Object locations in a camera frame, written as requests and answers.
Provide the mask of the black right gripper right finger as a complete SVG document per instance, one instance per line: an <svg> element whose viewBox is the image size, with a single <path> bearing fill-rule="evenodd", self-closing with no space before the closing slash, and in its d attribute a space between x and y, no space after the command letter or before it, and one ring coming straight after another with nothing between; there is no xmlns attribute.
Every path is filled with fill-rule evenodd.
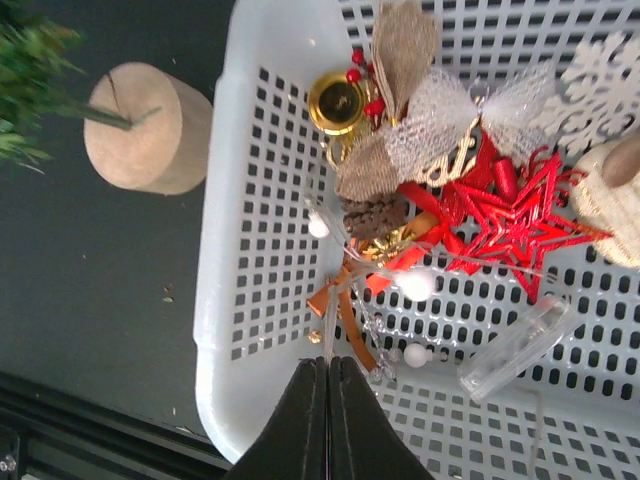
<svg viewBox="0 0 640 480"><path fill-rule="evenodd" d="M392 428L353 358L331 360L328 394L330 479L433 479Z"/></svg>

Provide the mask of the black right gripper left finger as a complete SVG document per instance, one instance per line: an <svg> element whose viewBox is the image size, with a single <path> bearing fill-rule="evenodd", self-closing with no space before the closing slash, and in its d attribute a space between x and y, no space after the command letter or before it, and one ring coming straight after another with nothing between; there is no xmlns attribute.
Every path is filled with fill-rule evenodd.
<svg viewBox="0 0 640 480"><path fill-rule="evenodd" d="M324 479L327 474L327 364L297 366L261 434L229 479Z"/></svg>

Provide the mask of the white perforated plastic basket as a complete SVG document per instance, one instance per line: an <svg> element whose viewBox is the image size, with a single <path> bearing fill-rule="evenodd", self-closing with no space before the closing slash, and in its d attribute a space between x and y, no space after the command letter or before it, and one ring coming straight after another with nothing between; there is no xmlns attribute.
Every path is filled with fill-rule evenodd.
<svg viewBox="0 0 640 480"><path fill-rule="evenodd" d="M304 200L337 210L334 173L307 94L367 48L374 1L239 1L215 93L194 318L195 395L208 437L237 460L271 416L300 359L321 354L307 299L342 252L307 229ZM358 288L380 342L420 343L433 360L372 388L398 436L440 479L635 479L639 475L639 275L582 244L546 256L579 329L521 378L472 402L458 365L527 310L507 271L450 272L425 302Z"/></svg>

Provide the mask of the small green christmas tree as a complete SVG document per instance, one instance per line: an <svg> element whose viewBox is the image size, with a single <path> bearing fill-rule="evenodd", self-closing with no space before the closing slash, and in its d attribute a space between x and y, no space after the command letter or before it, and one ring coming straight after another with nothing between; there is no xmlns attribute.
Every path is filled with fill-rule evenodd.
<svg viewBox="0 0 640 480"><path fill-rule="evenodd" d="M67 50L79 34L29 15L16 1L1 4L1 164L38 170L48 160L35 134L42 116L83 121L96 172L111 185L180 195L207 173L213 107L198 90L140 62L106 73L89 101L57 82L73 69Z"/></svg>

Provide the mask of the clear plastic battery box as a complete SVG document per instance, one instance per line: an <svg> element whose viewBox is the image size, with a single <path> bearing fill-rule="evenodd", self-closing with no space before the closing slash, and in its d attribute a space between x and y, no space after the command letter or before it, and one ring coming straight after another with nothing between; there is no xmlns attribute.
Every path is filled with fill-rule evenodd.
<svg viewBox="0 0 640 480"><path fill-rule="evenodd" d="M568 299L546 295L460 364L459 385L473 402L482 403L553 350L581 324Z"/></svg>

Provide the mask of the brown pine cone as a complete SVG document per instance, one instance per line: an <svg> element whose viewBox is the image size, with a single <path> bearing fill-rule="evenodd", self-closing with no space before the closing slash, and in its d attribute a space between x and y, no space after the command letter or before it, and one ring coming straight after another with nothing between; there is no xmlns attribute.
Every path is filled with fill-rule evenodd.
<svg viewBox="0 0 640 480"><path fill-rule="evenodd" d="M357 240L385 236L405 223L408 202L398 193L380 194L363 202L341 200L345 230Z"/></svg>

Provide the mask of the red star ornament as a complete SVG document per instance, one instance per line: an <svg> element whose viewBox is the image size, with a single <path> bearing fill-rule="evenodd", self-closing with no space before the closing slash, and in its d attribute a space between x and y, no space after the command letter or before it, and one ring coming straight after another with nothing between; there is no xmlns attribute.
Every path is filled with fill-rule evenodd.
<svg viewBox="0 0 640 480"><path fill-rule="evenodd" d="M560 182L584 172L561 173L558 154L538 161L533 157L525 182L512 200L460 182L453 184L468 214L480 226L478 235L457 254L448 266L450 271L472 274L485 264L501 264L510 269L526 292L528 300L538 299L545 255L559 248L609 239L612 234L571 221L554 212L554 207L568 195Z"/></svg>

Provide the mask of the gold bell ornament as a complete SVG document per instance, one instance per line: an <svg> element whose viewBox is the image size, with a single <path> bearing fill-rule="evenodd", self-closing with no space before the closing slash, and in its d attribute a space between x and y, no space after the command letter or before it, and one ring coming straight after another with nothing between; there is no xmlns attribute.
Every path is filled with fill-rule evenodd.
<svg viewBox="0 0 640 480"><path fill-rule="evenodd" d="M354 145L371 133L364 107L369 100L359 69L320 76L308 97L314 126L328 137L323 143L329 165L338 171Z"/></svg>

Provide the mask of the silver mesh ribbon bow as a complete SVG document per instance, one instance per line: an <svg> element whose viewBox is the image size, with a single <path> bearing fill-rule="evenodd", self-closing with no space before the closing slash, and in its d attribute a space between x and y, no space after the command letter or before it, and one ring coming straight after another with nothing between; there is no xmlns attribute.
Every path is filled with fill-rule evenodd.
<svg viewBox="0 0 640 480"><path fill-rule="evenodd" d="M385 147L399 178L429 168L457 145L476 119L498 151L522 164L549 143L534 121L555 94L555 64L529 66L475 103L459 78L434 68L409 101L408 115L385 134Z"/></svg>

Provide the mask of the burlap bow with berries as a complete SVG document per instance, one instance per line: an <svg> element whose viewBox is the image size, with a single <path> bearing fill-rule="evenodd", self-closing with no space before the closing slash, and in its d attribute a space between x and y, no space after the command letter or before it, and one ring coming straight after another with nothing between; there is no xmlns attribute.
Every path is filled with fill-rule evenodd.
<svg viewBox="0 0 640 480"><path fill-rule="evenodd" d="M341 162L335 181L338 196L363 202L390 194L421 169L424 141L419 135L424 130L405 108L431 69L438 41L435 18L418 2L380 7L371 55L385 119L376 131L358 138Z"/></svg>

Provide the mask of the white snowflake ornament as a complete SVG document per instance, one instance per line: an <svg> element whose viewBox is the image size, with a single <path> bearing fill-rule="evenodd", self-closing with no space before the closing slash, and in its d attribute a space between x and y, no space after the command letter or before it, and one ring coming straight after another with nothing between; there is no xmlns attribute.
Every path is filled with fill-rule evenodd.
<svg viewBox="0 0 640 480"><path fill-rule="evenodd" d="M639 37L582 41L535 124L570 157L639 127Z"/></svg>

